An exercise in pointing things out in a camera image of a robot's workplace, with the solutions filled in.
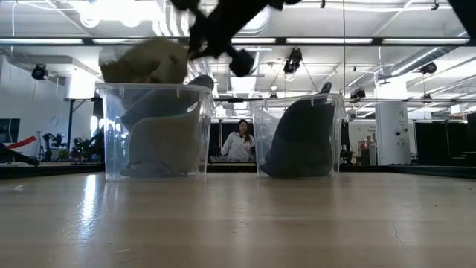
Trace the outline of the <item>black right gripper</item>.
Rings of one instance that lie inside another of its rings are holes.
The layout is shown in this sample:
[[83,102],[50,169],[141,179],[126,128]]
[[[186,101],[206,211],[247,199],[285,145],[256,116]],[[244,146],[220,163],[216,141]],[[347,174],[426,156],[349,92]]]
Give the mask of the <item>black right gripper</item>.
[[230,58],[229,69],[237,77],[251,73],[254,58],[245,50],[237,50],[231,45],[231,38],[248,24],[265,7],[282,10],[285,0],[222,0],[206,16],[198,7],[190,7],[195,22],[190,28],[188,59],[216,57],[216,51],[224,51]]

